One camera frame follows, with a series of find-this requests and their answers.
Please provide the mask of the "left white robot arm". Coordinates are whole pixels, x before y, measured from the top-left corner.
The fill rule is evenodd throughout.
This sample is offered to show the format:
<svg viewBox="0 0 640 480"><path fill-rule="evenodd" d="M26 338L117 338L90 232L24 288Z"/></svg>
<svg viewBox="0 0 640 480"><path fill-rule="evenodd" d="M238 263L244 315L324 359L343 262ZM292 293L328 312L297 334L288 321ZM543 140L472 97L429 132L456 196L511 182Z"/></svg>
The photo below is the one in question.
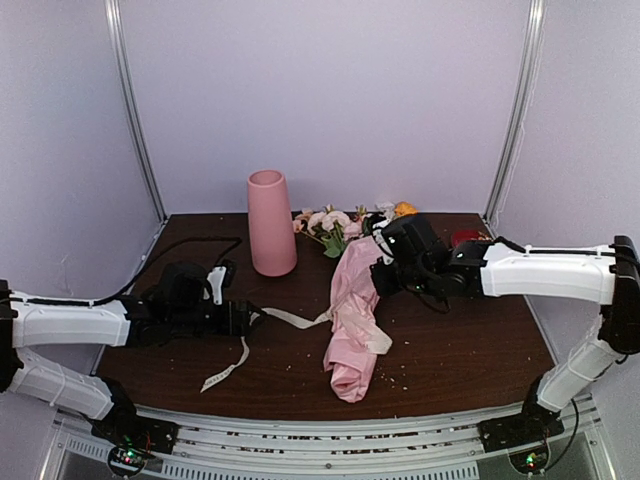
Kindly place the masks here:
<svg viewBox="0 0 640 480"><path fill-rule="evenodd" d="M123 444L137 442L144 424L116 382L80 374L42 358L33 347L96 344L139 348L205 334L245 337L262 311L244 300L227 300L234 275L224 261L206 271L176 262L142 295L100 300L35 298L1 283L1 388L74 410Z"/></svg>

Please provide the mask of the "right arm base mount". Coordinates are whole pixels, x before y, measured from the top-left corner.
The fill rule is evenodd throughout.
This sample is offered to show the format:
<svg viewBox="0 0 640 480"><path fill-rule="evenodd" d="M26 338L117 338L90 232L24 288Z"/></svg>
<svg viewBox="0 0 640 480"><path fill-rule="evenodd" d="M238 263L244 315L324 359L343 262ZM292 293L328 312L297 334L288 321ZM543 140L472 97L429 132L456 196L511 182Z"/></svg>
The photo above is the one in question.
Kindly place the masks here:
<svg viewBox="0 0 640 480"><path fill-rule="evenodd" d="M485 453L506 453L511 467L526 476L542 474L551 466L549 440L565 431L558 419L545 424L524 414L484 420L477 428Z"/></svg>

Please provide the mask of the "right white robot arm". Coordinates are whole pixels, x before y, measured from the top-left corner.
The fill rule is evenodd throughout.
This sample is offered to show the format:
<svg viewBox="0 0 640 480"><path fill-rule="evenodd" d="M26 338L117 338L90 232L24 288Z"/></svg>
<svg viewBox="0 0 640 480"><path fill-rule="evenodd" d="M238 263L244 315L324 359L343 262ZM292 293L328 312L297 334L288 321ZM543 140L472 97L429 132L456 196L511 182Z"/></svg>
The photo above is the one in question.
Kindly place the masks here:
<svg viewBox="0 0 640 480"><path fill-rule="evenodd" d="M371 233L381 251L371 276L382 297L405 290L441 303L524 295L599 305L585 339L531 385L512 423L519 440L535 440L574 396L639 351L639 258L627 236L584 248L520 246L503 237L449 248L422 214L378 222Z"/></svg>

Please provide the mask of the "artificial flower bouquet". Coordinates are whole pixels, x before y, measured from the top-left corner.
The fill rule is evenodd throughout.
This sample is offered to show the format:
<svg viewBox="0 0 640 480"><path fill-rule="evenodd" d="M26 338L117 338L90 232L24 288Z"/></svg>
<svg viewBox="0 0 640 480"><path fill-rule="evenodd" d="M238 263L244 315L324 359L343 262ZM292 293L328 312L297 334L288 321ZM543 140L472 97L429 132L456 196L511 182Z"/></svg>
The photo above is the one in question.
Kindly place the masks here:
<svg viewBox="0 0 640 480"><path fill-rule="evenodd" d="M408 202L378 204L373 211L360 205L354 213L328 204L318 211L301 210L294 216L292 225L295 234L321 244L326 257L338 259L354 241L373 235L393 220L417 213L418 210Z"/></svg>

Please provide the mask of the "cream ribbon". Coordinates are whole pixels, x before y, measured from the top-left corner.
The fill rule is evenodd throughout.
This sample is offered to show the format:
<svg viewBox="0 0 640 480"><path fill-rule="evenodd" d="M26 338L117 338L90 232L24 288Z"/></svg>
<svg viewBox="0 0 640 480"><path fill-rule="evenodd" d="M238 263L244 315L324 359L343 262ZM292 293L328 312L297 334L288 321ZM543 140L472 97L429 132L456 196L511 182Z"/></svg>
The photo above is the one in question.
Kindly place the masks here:
<svg viewBox="0 0 640 480"><path fill-rule="evenodd" d="M313 320L268 307L264 312L297 329L306 330L322 323L332 325L333 336L325 352L323 366L332 372L331 388L338 398L355 403L366 394L376 358L386 354L392 339L380 329L373 311L362 299L346 298Z"/></svg>

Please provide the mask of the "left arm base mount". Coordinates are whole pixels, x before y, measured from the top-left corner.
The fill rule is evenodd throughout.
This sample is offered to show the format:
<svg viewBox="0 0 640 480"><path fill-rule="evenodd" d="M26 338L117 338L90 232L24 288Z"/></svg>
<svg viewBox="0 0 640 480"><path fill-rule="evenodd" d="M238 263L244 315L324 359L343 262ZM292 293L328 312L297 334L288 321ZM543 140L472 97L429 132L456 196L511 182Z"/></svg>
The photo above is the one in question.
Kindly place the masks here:
<svg viewBox="0 0 640 480"><path fill-rule="evenodd" d="M130 478L142 472L158 454L171 454L179 431L174 422L138 417L124 420L87 419L91 434L112 444L106 464L112 474Z"/></svg>

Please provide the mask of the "pink wrapping paper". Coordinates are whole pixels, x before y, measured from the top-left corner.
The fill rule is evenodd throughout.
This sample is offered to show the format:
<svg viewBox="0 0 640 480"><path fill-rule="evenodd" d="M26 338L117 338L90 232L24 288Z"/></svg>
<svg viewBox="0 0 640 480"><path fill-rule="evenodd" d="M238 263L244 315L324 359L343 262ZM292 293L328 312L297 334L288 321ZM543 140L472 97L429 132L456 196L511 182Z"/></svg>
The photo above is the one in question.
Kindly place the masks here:
<svg viewBox="0 0 640 480"><path fill-rule="evenodd" d="M364 399L377 358L388 352L391 338L375 318L380 300L370 267L382 252L372 237L351 242L334 271L330 307L332 337L323 365L331 373L330 385L336 396L348 403Z"/></svg>

